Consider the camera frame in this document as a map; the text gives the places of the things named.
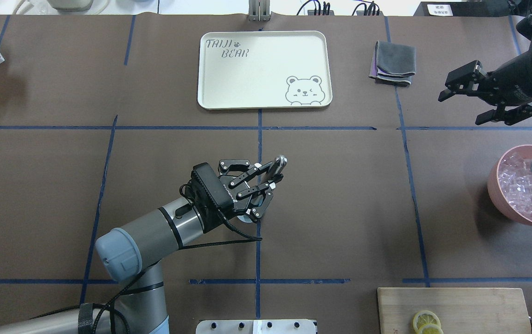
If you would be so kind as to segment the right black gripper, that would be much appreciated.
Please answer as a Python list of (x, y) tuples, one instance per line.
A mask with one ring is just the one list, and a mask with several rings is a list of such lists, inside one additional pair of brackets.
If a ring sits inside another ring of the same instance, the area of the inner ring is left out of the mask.
[[(449, 72), (446, 89), (438, 95), (444, 102), (454, 95), (475, 96), (495, 109), (476, 117), (475, 125), (504, 122), (512, 126), (532, 117), (532, 51), (526, 51), (494, 71), (485, 71), (481, 62), (471, 61)], [(521, 104), (505, 110), (505, 104)]]

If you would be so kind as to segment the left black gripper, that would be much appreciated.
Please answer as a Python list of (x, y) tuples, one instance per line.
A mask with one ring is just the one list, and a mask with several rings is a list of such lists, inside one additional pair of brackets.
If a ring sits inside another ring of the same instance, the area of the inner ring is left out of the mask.
[[(249, 220), (260, 220), (264, 217), (274, 198), (276, 183), (283, 177), (280, 175), (274, 182), (264, 179), (271, 164), (272, 161), (262, 165), (251, 163), (249, 160), (220, 160), (219, 178), (215, 173), (201, 174), (204, 232), (229, 224), (235, 215), (247, 217)], [(243, 183), (259, 175), (266, 183), (252, 187)], [(234, 188), (234, 200), (224, 185)]]

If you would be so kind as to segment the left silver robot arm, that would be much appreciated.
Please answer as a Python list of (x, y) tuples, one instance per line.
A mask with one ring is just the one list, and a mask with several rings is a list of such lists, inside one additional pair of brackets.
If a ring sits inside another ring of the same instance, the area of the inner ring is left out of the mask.
[(0, 334), (167, 334), (162, 259), (198, 248), (194, 240), (221, 225), (240, 235), (239, 244), (261, 241), (231, 220), (257, 223), (264, 217), (287, 162), (280, 155), (263, 165), (220, 160), (217, 171), (206, 162), (194, 166), (178, 199), (97, 239), (105, 270), (120, 284), (115, 296), (0, 326)]

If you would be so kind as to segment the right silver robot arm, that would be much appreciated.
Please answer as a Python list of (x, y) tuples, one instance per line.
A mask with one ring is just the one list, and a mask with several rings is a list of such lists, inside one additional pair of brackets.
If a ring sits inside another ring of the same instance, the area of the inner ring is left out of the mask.
[(508, 126), (532, 117), (532, 13), (516, 25), (517, 31), (530, 40), (529, 49), (494, 71), (485, 71), (475, 60), (452, 70), (446, 89), (438, 96), (442, 102), (454, 95), (480, 98), (493, 106), (479, 114), (476, 125), (503, 122)]

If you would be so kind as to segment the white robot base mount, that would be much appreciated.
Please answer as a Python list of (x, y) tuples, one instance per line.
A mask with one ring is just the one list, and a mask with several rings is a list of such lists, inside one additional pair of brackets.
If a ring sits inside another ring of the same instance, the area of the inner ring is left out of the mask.
[(206, 320), (196, 334), (317, 334), (317, 322), (310, 319)]

